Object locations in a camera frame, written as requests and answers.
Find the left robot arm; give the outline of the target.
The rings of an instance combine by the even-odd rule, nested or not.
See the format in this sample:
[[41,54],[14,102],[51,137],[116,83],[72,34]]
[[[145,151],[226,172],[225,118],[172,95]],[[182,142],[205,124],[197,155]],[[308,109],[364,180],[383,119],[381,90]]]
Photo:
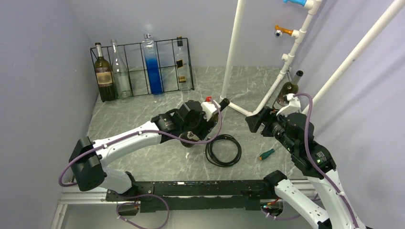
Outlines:
[[75,182],[82,192],[103,187],[117,192],[124,200],[132,200],[137,186],[130,172],[109,169],[112,162],[139,149],[179,140],[185,147],[207,144],[206,137],[216,125],[222,125],[226,106],[211,98],[204,102],[189,100],[180,108],[158,114],[143,125],[104,139],[79,139],[69,158]]

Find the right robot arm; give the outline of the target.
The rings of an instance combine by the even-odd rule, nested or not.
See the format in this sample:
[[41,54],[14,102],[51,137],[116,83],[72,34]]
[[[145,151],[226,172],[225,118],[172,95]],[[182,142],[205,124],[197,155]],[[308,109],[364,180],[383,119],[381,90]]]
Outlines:
[[322,206],[296,188],[281,171],[264,177],[263,192],[291,205],[313,229],[365,229],[344,194],[331,153],[314,141],[313,124],[305,114],[281,117],[269,107],[245,118],[252,133],[264,125],[261,135],[275,138],[291,155],[297,167],[315,188]]

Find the dark green wine bottle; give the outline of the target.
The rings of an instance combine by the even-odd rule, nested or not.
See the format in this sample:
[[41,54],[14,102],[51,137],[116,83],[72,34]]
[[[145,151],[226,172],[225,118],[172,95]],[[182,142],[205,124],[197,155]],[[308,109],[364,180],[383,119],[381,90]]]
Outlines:
[[185,102],[179,109],[183,120],[183,133],[180,138],[189,141],[182,142],[185,147],[192,147],[192,142],[204,140],[222,119],[221,111],[224,110],[230,101],[225,98],[220,103],[207,97],[202,103],[194,100]]

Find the brown-green wine bottle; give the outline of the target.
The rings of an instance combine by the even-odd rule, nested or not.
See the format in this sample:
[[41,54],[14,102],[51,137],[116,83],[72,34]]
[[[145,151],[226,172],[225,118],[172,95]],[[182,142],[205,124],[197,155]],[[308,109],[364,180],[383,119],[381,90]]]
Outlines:
[[273,108],[281,109],[282,107],[288,105],[288,101],[285,100],[284,97],[287,94],[296,94],[298,92],[298,83],[299,83],[301,77],[303,76],[303,74],[304,74],[303,71],[298,70],[290,82],[284,83],[279,94],[277,95],[277,97],[275,99],[275,102],[273,103]]

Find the olive green wine bottle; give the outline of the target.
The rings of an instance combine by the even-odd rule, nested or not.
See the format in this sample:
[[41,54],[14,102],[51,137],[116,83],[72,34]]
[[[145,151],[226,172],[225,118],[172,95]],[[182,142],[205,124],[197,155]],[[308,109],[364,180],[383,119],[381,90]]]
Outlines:
[[95,43],[97,60],[94,64],[99,95],[102,102],[117,98],[109,62],[104,58],[101,43]]

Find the blue rectangular glass bottle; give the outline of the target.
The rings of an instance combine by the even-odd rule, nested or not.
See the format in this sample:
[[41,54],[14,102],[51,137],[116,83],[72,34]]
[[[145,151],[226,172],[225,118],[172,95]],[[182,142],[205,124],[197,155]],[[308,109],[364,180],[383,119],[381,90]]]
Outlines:
[[144,34],[144,41],[142,42],[144,51],[144,59],[148,73],[149,86],[152,94],[163,93],[161,82],[160,70],[157,60],[157,53],[155,49],[155,42],[152,40],[149,33]]

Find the clear square liquor bottle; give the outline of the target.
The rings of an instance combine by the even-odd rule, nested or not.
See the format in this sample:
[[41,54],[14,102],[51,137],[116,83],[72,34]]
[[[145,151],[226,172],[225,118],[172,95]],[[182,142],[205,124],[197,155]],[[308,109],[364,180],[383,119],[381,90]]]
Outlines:
[[190,90],[192,88],[192,78],[190,75],[188,47],[182,36],[178,36],[176,42],[175,64],[178,86],[180,90]]

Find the clear round glass bottle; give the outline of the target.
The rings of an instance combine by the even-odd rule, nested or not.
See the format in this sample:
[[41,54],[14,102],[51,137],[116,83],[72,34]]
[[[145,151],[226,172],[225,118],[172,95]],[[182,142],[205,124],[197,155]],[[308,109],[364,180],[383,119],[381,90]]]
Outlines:
[[117,98],[131,97],[133,93],[129,73],[119,52],[117,40],[112,39],[110,42],[113,49],[112,72],[114,76]]

